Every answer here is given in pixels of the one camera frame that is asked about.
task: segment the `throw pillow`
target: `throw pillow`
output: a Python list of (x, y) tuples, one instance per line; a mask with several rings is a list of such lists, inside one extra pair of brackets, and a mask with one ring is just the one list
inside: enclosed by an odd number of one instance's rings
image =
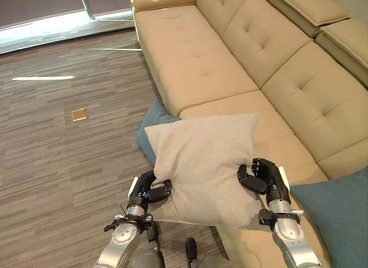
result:
[(170, 179), (169, 200), (151, 204), (161, 221), (259, 228), (260, 198), (237, 180), (251, 167), (257, 114), (212, 116), (145, 129), (156, 153), (154, 185)]
[(334, 268), (368, 267), (368, 167), (334, 181), (292, 186), (312, 216)]
[(144, 131), (144, 128), (162, 123), (170, 123), (178, 120), (181, 120), (181, 118), (169, 115), (164, 106), (162, 106), (162, 104), (159, 102), (157, 98), (153, 101), (136, 135), (138, 145), (143, 150), (144, 154), (147, 156), (149, 162), (151, 162), (153, 165), (155, 165), (156, 162), (156, 155), (152, 150), (152, 147), (148, 141), (148, 137)]

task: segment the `gray floor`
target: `gray floor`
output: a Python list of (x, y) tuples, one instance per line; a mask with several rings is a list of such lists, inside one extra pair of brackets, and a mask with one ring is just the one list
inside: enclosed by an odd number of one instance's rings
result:
[[(126, 205), (134, 176), (151, 169), (135, 133), (158, 95), (135, 32), (124, 30), (0, 58), (0, 267), (92, 267)], [(14, 81), (19, 76), (73, 76)], [(71, 111), (87, 109), (87, 120)], [(225, 254), (213, 228), (162, 223), (166, 267), (186, 267), (184, 242)]]

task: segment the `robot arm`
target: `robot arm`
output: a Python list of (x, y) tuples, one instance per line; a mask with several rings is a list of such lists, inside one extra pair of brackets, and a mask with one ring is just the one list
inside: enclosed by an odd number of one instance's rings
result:
[(266, 194), (270, 210), (262, 209), (258, 214), (261, 225), (270, 226), (273, 239), (281, 249), (288, 268), (322, 267), (317, 256), (304, 239), (300, 227), (302, 210), (290, 207), (289, 184), (283, 169), (265, 159), (254, 159), (252, 175), (246, 166), (239, 167), (237, 177), (240, 183), (258, 194)]
[(132, 253), (139, 245), (139, 235), (150, 229), (154, 219), (147, 213), (148, 203), (161, 201), (171, 194), (171, 182), (151, 190), (155, 180), (153, 171), (133, 180), (129, 201), (124, 215), (115, 216), (114, 221), (103, 231), (113, 230), (109, 244), (105, 247), (93, 268), (127, 268)]

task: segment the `sofa seam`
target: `sofa seam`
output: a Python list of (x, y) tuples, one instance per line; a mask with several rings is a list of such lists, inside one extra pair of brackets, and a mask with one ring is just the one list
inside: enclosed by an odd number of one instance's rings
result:
[(333, 153), (333, 154), (331, 154), (331, 155), (329, 155), (329, 156), (327, 156), (327, 157), (325, 157), (325, 158), (322, 158), (322, 159), (320, 159), (320, 160), (316, 160), (316, 163), (318, 164), (319, 162), (323, 162), (324, 160), (326, 160), (326, 159), (328, 159), (328, 158), (330, 158), (330, 157), (332, 157), (332, 156), (334, 156), (334, 155), (336, 155), (336, 154), (338, 154), (338, 153), (340, 153), (340, 152), (342, 152), (342, 151), (344, 151), (344, 150), (346, 150), (346, 149), (349, 149), (349, 148), (351, 148), (351, 147), (353, 147), (353, 146), (357, 145), (358, 143), (361, 143), (362, 141), (365, 141), (365, 140), (368, 140), (368, 137), (365, 137), (364, 139), (362, 139), (362, 140), (360, 140), (360, 141), (358, 141), (358, 142), (356, 142), (356, 143), (354, 143), (354, 144), (352, 144), (352, 145), (350, 145), (350, 146), (347, 146), (347, 147), (345, 147), (345, 148), (343, 148), (343, 149), (339, 150), (338, 152), (335, 152), (335, 153)]
[(190, 104), (188, 106), (185, 106), (185, 107), (182, 107), (179, 109), (179, 112), (178, 112), (178, 117), (180, 117), (180, 114), (187, 110), (187, 109), (190, 109), (190, 108), (193, 108), (193, 107), (197, 107), (197, 106), (201, 106), (203, 104), (207, 104), (207, 103), (210, 103), (210, 102), (214, 102), (214, 101), (218, 101), (218, 100), (221, 100), (221, 99), (225, 99), (225, 98), (229, 98), (229, 97), (234, 97), (236, 95), (241, 95), (241, 94), (247, 94), (247, 93), (251, 93), (253, 91), (260, 91), (260, 89), (255, 89), (255, 90), (250, 90), (250, 91), (245, 91), (243, 93), (239, 93), (239, 94), (231, 94), (231, 95), (227, 95), (225, 97), (219, 97), (219, 98), (215, 98), (215, 99), (210, 99), (210, 100), (207, 100), (207, 101), (203, 101), (203, 102), (200, 102), (200, 103), (194, 103), (194, 104)]

